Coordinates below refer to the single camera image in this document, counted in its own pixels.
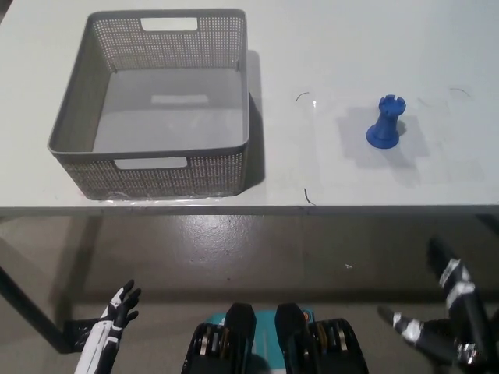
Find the robot right hand white black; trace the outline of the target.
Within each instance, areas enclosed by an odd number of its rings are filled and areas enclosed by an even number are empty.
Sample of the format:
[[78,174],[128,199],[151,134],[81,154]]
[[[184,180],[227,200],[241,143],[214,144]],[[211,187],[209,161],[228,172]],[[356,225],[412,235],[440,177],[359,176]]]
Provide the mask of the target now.
[[421,321],[387,306],[378,315],[410,347],[437,365],[464,373],[498,372],[498,315],[490,319],[470,272],[438,237],[428,242],[427,264],[444,293],[446,319]]

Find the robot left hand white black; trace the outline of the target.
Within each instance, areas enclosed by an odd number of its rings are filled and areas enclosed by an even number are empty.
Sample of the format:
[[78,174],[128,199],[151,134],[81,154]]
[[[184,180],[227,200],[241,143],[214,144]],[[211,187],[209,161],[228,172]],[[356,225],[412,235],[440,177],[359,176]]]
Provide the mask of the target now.
[[92,326],[75,374],[109,374],[112,371],[125,328],[139,312],[135,310],[141,289],[129,280],[112,297],[101,317]]

